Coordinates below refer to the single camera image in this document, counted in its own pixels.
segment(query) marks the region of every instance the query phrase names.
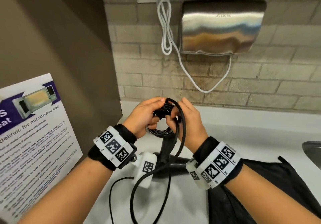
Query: sink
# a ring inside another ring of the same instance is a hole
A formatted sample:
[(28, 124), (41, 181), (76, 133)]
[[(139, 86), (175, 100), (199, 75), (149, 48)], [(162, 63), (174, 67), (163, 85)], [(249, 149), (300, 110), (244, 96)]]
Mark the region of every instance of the sink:
[(302, 144), (304, 153), (321, 170), (321, 142), (307, 141)]

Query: black fabric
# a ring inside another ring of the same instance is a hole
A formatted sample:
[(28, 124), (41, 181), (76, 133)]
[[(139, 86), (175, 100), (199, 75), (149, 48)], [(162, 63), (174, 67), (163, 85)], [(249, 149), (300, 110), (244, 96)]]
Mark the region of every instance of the black fabric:
[[(243, 163), (321, 218), (321, 206), (305, 182), (282, 157), (279, 160), (282, 162), (266, 163), (243, 159)], [(210, 224), (256, 223), (225, 186), (209, 189), (208, 203)]]
[[(201, 164), (205, 159), (209, 156), (209, 154), (219, 145), (219, 141), (217, 141), (213, 137), (208, 137), (202, 145), (197, 149), (194, 153), (193, 158)], [(221, 185), (227, 184), (229, 181), (234, 179), (241, 171), (243, 162), (240, 160), (235, 168), (231, 171), (231, 173), (223, 180)]]
[[(124, 125), (122, 124), (115, 125), (114, 129), (116, 129), (117, 132), (119, 132), (119, 135), (125, 141), (129, 143), (136, 142), (137, 138), (135, 137), (135, 135), (131, 131), (129, 131)], [(112, 171), (117, 169), (117, 167), (115, 167), (110, 160), (107, 160), (107, 158), (100, 152), (100, 150), (96, 145), (94, 145), (90, 149), (90, 151), (88, 152), (88, 157), (91, 158), (92, 160), (99, 161), (100, 163), (102, 163), (102, 165), (104, 165), (105, 167), (107, 167)]]

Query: brick wall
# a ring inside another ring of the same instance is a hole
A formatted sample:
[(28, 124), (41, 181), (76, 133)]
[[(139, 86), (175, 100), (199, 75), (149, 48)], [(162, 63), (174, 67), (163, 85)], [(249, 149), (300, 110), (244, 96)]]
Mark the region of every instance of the brick wall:
[[(194, 104), (321, 113), (321, 0), (266, 0), (260, 34), (251, 51), (233, 57), (231, 72), (215, 91), (198, 92), (177, 54), (161, 52), (156, 4), (104, 0), (123, 100), (163, 95)], [(177, 35), (181, 4), (171, 0)], [(199, 87), (224, 74), (227, 57), (182, 55)]]

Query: microwave image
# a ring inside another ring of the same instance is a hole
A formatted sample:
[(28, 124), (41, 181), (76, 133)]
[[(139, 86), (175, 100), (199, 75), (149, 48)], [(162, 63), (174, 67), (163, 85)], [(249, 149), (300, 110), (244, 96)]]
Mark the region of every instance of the microwave image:
[(20, 116), (25, 119), (31, 113), (57, 99), (54, 88), (50, 85), (36, 92), (12, 100)]

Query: bundled white cord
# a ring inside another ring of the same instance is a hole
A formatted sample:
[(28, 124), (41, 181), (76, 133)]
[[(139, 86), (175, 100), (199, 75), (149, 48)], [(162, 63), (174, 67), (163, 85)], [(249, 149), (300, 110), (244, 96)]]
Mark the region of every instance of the bundled white cord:
[[(164, 8), (164, 3), (167, 3), (167, 5), (168, 5), (166, 11)], [(165, 55), (169, 55), (172, 52), (172, 47), (174, 47), (177, 52), (177, 55), (179, 57), (179, 64), (181, 65), (183, 71), (186, 73), (187, 77), (194, 84), (194, 86), (200, 92), (203, 92), (203, 93), (209, 93), (209, 92), (213, 91), (228, 75), (228, 73), (231, 69), (232, 57), (230, 56), (229, 67), (227, 68), (226, 74), (219, 80), (219, 82), (217, 84), (215, 84), (215, 86), (213, 88), (211, 88), (210, 90), (202, 90), (201, 88), (199, 88), (197, 86), (197, 84), (194, 82), (194, 80), (192, 79), (192, 77), (188, 74), (187, 70), (185, 69), (185, 67), (182, 63), (179, 49), (177, 48), (177, 46), (174, 42), (173, 32), (170, 27), (171, 14), (172, 14), (172, 5), (171, 5), (170, 0), (157, 0), (157, 15), (158, 15), (159, 21), (160, 21), (160, 23), (162, 25), (162, 29), (163, 29), (162, 52)]]

